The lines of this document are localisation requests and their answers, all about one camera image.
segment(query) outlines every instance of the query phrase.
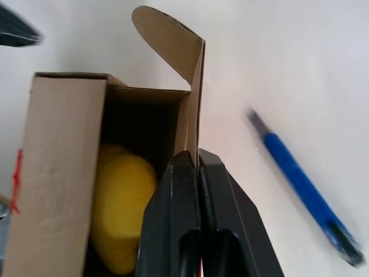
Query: red mark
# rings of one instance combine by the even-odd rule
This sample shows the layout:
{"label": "red mark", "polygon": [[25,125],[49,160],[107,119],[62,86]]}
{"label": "red mark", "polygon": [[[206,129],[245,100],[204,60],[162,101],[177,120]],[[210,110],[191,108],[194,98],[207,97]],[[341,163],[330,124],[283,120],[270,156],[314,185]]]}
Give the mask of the red mark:
{"label": "red mark", "polygon": [[16,170],[15,170],[14,175],[13,175],[13,195],[12,195],[12,200],[10,202],[10,212],[11,213],[15,212],[17,214],[19,214],[19,209],[17,207],[16,200],[17,200],[19,187],[20,187],[22,154],[23,154],[23,150],[20,149],[18,151],[18,159],[17,159],[17,164],[16,164]]}

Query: white surface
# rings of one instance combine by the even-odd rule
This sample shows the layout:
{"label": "white surface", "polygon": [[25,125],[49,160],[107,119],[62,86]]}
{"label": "white surface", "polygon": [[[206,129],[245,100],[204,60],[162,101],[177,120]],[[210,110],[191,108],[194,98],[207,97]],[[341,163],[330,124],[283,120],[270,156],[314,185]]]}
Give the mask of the white surface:
{"label": "white surface", "polygon": [[109,72],[130,85],[187,88],[139,37],[144,4],[206,39],[202,148],[218,154],[257,205],[285,276],[369,276],[329,245],[248,122],[280,135],[369,257],[369,3],[338,0],[6,0],[45,35],[0,47],[0,183],[21,145],[34,71]]}

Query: blue marker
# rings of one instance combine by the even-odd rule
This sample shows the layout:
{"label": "blue marker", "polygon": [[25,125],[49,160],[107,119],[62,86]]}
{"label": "blue marker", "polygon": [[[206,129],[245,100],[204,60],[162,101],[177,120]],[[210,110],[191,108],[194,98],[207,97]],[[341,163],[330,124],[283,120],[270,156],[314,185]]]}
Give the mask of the blue marker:
{"label": "blue marker", "polygon": [[342,258],[352,266],[364,263],[364,256],[354,237],[330,209],[279,136],[264,124],[255,111],[249,119],[280,170]]}

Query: yellow sponge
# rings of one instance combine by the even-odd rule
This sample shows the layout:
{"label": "yellow sponge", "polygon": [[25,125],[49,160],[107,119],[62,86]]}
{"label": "yellow sponge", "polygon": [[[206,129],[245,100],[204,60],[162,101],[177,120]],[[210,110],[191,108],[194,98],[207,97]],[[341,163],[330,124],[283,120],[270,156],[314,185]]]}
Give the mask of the yellow sponge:
{"label": "yellow sponge", "polygon": [[156,188],[154,168],[118,145],[100,148],[92,210],[92,243],[115,274],[135,269],[144,210]]}

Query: open cardboard box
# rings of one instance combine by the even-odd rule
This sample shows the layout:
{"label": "open cardboard box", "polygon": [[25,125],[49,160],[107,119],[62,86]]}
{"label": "open cardboard box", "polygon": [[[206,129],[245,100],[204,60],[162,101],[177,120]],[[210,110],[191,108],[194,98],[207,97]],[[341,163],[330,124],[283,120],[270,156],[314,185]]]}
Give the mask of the open cardboard box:
{"label": "open cardboard box", "polygon": [[85,257],[99,142],[143,156],[159,178],[180,151],[197,164],[205,42],[149,7],[132,20],[191,91],[133,88],[108,74],[37,73],[3,277],[81,277],[85,264],[95,265]]}

